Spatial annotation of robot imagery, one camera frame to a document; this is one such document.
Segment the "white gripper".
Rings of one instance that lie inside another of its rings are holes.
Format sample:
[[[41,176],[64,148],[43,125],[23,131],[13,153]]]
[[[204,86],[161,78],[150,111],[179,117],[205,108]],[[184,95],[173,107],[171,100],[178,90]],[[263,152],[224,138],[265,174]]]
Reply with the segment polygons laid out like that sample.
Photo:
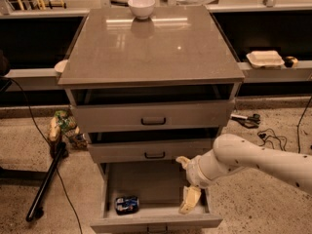
[[[178,156],[175,159],[186,170],[186,178],[191,186],[183,187],[182,203],[179,212],[183,215],[191,213],[201,197],[201,189],[213,184],[214,160],[211,156],[198,155],[193,159]]]

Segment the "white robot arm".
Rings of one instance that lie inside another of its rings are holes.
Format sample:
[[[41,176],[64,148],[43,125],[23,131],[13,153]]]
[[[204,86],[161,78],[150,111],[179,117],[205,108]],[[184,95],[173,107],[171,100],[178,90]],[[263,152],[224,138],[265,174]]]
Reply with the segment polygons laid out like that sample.
[[[186,171],[188,187],[183,188],[179,212],[191,213],[207,189],[223,176],[230,176],[244,168],[253,168],[312,193],[312,156],[286,152],[255,145],[242,137],[224,134],[217,137],[213,148],[192,159],[175,159]]]

